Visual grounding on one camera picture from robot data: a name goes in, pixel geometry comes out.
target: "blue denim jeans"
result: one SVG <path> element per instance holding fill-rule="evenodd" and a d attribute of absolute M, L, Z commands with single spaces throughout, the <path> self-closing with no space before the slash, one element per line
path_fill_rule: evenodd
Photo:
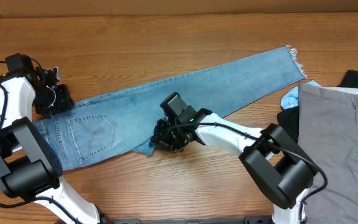
<path fill-rule="evenodd" d="M 270 50 L 213 68 L 95 96 L 75 108 L 35 122 L 64 170 L 88 166 L 127 151 L 151 155 L 160 103 L 174 91 L 195 110 L 220 117 L 305 77 L 296 50 Z"/>

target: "back pocket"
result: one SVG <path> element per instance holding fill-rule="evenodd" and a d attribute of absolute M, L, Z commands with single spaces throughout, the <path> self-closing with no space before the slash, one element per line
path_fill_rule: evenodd
<path fill-rule="evenodd" d="M 105 115 L 72 118 L 66 122 L 80 164 L 114 144 L 117 124 Z"/>

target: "black fabric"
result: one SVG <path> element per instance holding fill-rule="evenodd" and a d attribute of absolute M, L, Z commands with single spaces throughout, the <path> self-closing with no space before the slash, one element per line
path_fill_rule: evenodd
<path fill-rule="evenodd" d="M 358 71 L 348 70 L 338 87 L 358 88 Z M 277 114 L 280 125 L 296 142 L 299 136 L 299 106 L 283 110 Z"/>

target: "wooden tabletop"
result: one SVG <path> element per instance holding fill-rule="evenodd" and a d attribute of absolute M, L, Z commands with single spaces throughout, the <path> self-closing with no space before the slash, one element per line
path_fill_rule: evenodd
<path fill-rule="evenodd" d="M 45 68 L 58 66 L 75 101 L 287 44 L 298 50 L 307 80 L 336 86 L 348 69 L 358 70 L 358 13 L 0 19 L 0 60 L 20 52 Z M 6 70 L 0 65 L 0 75 Z M 227 119 L 260 128 L 276 123 L 280 99 L 295 85 Z M 181 154 L 130 152 L 64 176 L 114 219 L 242 218 L 273 212 L 235 156 L 198 144 Z M 20 200 L 0 191 L 4 203 Z M 40 205 L 0 208 L 0 223 L 56 220 Z"/>

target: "gray fabric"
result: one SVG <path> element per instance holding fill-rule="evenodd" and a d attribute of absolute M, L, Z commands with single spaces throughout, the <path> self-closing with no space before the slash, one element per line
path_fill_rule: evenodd
<path fill-rule="evenodd" d="M 358 95 L 301 84 L 299 101 L 298 144 L 328 177 L 306 201 L 308 224 L 358 223 Z"/>

